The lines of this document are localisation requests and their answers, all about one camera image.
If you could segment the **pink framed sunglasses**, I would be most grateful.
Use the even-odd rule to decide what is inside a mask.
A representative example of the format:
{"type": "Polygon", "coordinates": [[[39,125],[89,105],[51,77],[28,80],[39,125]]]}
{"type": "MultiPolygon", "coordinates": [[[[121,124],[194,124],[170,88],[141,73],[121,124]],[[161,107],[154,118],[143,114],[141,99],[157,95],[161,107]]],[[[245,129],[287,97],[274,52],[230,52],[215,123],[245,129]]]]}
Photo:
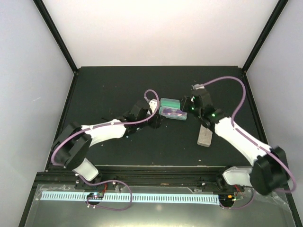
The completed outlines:
{"type": "Polygon", "coordinates": [[[183,116],[183,112],[179,109],[164,108],[162,113],[165,116],[183,116]]]}

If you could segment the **blue fuzzy glasses case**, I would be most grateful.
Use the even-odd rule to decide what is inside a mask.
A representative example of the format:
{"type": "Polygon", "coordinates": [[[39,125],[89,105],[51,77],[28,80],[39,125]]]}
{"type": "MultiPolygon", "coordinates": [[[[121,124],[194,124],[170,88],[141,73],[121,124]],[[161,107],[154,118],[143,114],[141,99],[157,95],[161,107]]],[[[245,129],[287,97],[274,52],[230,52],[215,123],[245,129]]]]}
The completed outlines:
{"type": "Polygon", "coordinates": [[[159,114],[168,119],[185,121],[187,113],[180,110],[180,101],[177,99],[161,98],[159,114]]]}

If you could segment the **grey fuzzy glasses case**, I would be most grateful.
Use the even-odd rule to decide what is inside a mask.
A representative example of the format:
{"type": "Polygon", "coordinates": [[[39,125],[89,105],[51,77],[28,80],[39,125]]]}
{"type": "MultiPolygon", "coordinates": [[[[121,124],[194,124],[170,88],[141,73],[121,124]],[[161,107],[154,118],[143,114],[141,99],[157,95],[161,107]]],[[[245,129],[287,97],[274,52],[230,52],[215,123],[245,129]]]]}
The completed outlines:
{"type": "Polygon", "coordinates": [[[203,147],[210,147],[213,133],[203,125],[200,125],[197,144],[203,147]]]}

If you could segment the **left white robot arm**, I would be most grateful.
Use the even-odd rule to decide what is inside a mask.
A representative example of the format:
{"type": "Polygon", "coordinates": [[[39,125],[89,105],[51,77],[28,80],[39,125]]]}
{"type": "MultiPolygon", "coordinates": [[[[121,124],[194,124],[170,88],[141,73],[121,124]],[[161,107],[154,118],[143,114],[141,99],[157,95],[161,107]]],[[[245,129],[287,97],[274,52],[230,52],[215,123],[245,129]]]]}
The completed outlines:
{"type": "Polygon", "coordinates": [[[146,126],[152,126],[159,116],[159,100],[139,100],[123,116],[95,125],[69,124],[53,143],[51,163],[62,166],[85,179],[86,185],[96,189],[102,178],[86,155],[90,147],[111,139],[132,135],[146,126]]]}

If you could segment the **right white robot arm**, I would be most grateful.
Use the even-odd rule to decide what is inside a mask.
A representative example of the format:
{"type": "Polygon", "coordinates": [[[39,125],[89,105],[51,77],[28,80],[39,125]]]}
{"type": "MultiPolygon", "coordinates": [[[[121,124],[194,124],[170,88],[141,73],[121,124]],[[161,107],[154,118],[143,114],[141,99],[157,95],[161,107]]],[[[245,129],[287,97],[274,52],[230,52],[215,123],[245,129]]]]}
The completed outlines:
{"type": "Polygon", "coordinates": [[[180,109],[193,114],[205,128],[229,142],[250,163],[250,167],[233,166],[217,176],[215,185],[219,190],[225,191],[232,185],[240,185],[252,187],[261,195],[268,195],[293,179],[284,150],[259,141],[222,110],[214,108],[206,89],[193,90],[191,96],[182,97],[180,109]]]}

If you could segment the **left green circuit board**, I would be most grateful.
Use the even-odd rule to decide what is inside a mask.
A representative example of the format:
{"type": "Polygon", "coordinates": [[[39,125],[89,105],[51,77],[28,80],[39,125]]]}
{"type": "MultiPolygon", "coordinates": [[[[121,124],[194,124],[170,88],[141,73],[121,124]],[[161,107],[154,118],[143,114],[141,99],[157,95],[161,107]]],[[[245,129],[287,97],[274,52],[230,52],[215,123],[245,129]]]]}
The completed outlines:
{"type": "Polygon", "coordinates": [[[103,192],[92,192],[87,195],[87,200],[102,200],[103,198],[103,192]]]}

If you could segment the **right small circuit board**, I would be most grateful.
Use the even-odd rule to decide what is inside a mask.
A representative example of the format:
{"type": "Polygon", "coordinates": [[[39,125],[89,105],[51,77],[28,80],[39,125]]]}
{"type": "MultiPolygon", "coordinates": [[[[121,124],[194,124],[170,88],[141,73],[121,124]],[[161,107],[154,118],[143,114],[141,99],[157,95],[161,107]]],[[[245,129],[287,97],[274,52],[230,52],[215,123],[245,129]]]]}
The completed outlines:
{"type": "Polygon", "coordinates": [[[234,202],[237,200],[237,197],[231,194],[220,194],[218,197],[220,202],[234,202]]]}

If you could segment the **right black frame post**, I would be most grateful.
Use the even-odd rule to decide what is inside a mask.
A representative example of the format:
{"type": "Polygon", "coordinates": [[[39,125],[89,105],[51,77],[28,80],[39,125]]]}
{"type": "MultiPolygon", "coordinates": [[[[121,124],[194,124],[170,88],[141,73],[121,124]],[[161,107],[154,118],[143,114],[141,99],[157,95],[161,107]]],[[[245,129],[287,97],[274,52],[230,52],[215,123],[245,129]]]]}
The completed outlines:
{"type": "Polygon", "coordinates": [[[264,42],[266,41],[267,37],[269,36],[270,32],[272,31],[274,25],[276,24],[277,20],[279,19],[281,13],[283,12],[288,2],[289,0],[279,0],[275,5],[272,13],[270,14],[270,17],[264,25],[257,41],[255,42],[250,54],[248,55],[242,67],[243,73],[248,72],[250,66],[254,62],[257,54],[259,53],[261,47],[263,46],[264,42]]]}

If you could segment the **black frame post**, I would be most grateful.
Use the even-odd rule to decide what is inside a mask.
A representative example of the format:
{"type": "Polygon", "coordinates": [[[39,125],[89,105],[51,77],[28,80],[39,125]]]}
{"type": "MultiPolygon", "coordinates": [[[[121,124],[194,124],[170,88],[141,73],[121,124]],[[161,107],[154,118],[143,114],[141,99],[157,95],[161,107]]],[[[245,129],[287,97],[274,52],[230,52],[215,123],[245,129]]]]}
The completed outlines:
{"type": "Polygon", "coordinates": [[[42,0],[33,0],[36,8],[38,9],[40,15],[42,16],[44,22],[46,23],[49,31],[51,32],[53,38],[55,39],[58,47],[60,48],[62,54],[64,55],[69,67],[71,68],[73,73],[78,72],[78,67],[76,66],[70,52],[68,51],[68,48],[62,39],[62,36],[60,35],[46,5],[42,0]]]}
{"type": "Polygon", "coordinates": [[[269,36],[270,32],[272,31],[274,25],[276,24],[277,20],[279,19],[281,13],[283,12],[288,2],[289,0],[279,0],[275,5],[272,13],[270,14],[270,17],[264,25],[257,41],[255,42],[250,54],[248,55],[242,67],[243,73],[248,72],[250,66],[254,62],[257,54],[259,53],[261,47],[263,46],[264,42],[266,41],[267,37],[269,36]]]}

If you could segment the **left black frame post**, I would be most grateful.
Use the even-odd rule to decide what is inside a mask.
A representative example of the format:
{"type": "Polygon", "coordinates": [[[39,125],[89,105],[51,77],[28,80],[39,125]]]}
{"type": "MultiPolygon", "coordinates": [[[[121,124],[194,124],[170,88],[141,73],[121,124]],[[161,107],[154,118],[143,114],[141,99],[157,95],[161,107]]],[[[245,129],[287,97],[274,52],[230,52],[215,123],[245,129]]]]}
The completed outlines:
{"type": "Polygon", "coordinates": [[[33,0],[36,8],[38,9],[40,15],[42,16],[44,22],[46,23],[49,31],[51,32],[53,38],[55,39],[58,47],[60,48],[62,54],[64,55],[69,67],[71,68],[73,73],[78,72],[78,67],[76,66],[70,52],[68,51],[68,48],[62,39],[62,36],[60,35],[46,5],[42,0],[33,0]]]}

